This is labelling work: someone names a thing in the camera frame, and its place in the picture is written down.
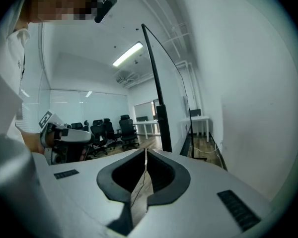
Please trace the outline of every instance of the desk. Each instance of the desk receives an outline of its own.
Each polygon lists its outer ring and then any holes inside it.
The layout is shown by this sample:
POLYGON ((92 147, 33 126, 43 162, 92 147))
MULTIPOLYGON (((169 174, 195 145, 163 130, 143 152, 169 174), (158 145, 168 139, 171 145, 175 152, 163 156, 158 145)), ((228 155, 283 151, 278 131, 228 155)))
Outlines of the desk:
POLYGON ((201 124, 203 124, 203 122, 205 121, 205 123, 206 123, 206 126, 207 126, 207 131, 206 131, 206 134, 207 134, 207 141, 209 141, 209 117, 207 117, 207 116, 201 116, 201 117, 192 117, 191 118, 192 119, 192 123, 193 122, 201 122, 201 124))
POLYGON ((153 134, 153 127, 152 127, 153 124, 158 124, 158 121, 156 121, 156 120, 152 120, 152 121, 138 121, 138 122, 135 122, 134 123, 134 125, 143 125, 144 126, 145 134, 146 134, 146 139, 148 139, 148 134, 147 134, 147 128, 146 128, 146 126, 147 125, 151 125, 151 131, 152 131, 152 134, 153 134))

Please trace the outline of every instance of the white shirt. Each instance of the white shirt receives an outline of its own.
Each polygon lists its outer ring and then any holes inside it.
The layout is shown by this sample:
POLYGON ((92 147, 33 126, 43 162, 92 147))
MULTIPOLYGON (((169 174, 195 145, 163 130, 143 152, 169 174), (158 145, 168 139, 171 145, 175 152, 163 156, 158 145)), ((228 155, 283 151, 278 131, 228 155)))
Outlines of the white shirt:
MULTIPOLYGON (((24 45, 30 34, 27 29, 13 31, 24 1, 17 0, 0 22, 0 76, 17 95, 24 65, 24 45)), ((21 132, 15 126, 15 117, 11 121, 7 136, 24 143, 21 132)))

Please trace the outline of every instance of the fluorescent light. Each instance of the fluorescent light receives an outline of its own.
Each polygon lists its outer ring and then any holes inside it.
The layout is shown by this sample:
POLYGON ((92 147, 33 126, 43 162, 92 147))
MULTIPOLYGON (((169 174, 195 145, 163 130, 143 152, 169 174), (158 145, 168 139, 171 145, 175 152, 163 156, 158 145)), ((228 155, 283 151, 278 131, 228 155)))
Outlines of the fluorescent light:
POLYGON ((26 97, 30 97, 23 89, 21 89, 21 93, 23 93, 26 97))
POLYGON ((115 67, 118 67, 124 60, 126 60, 128 57, 130 57, 133 53, 137 52, 142 47, 143 45, 140 42, 137 42, 131 49, 129 49, 126 53, 119 57, 118 60, 113 63, 113 65, 115 67))
POLYGON ((85 97, 88 98, 91 95, 91 93, 92 93, 92 91, 89 91, 85 97))

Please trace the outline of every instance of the black office chair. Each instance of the black office chair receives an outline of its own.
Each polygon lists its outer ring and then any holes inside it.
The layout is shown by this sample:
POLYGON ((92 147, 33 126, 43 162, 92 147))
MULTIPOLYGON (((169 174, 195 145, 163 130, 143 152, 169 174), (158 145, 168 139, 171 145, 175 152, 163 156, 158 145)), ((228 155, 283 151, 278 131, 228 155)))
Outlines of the black office chair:
POLYGON ((88 132, 88 126, 89 126, 89 124, 88 124, 88 121, 87 120, 84 122, 84 125, 85 126, 84 126, 83 130, 88 132))
POLYGON ((121 120, 119 121, 119 125, 121 127, 121 140, 125 141, 126 144, 123 145, 124 147, 128 146, 134 146, 136 144, 139 145, 139 143, 135 142, 135 139, 137 139, 137 131, 133 127, 133 120, 129 119, 129 115, 120 116, 121 120))
POLYGON ((87 154, 93 154, 94 157, 96 157, 96 154, 99 153, 100 151, 103 151, 106 155, 106 149, 108 147, 104 147, 104 145, 106 145, 108 139, 106 136, 106 126, 104 124, 102 125, 93 125, 90 127, 90 131, 91 133, 95 136, 94 142, 92 144, 92 146, 94 147, 98 147, 98 148, 94 148, 91 152, 88 152, 87 154))
POLYGON ((119 133, 120 129, 117 129, 117 133, 115 134, 113 124, 109 118, 104 119, 104 124, 106 125, 107 138, 113 140, 110 145, 113 145, 115 149, 115 145, 119 143, 117 139, 121 137, 121 134, 119 133))
POLYGON ((103 124, 103 120, 95 120, 95 121, 93 121, 93 126, 94 125, 101 125, 101 124, 103 124))
POLYGON ((72 123, 72 129, 82 130, 83 124, 81 124, 81 122, 72 123))

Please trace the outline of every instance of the ceiling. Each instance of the ceiling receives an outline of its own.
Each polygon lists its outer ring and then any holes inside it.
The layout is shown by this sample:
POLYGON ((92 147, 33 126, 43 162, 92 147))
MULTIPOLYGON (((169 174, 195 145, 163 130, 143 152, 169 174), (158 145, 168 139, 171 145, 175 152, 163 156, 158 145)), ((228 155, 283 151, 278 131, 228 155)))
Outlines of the ceiling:
MULTIPOLYGON (((59 54, 66 53, 93 60, 95 67, 107 70, 116 78, 129 78, 130 83, 152 74, 141 27, 143 23, 162 43, 174 37, 170 35, 161 17, 147 0, 118 0, 102 23, 97 24, 94 20, 56 23, 53 33, 54 49, 59 54), (114 67, 112 64, 136 42, 141 42, 144 47, 120 66, 114 67)), ((174 41, 169 41, 164 47, 173 60, 180 58, 174 41)))

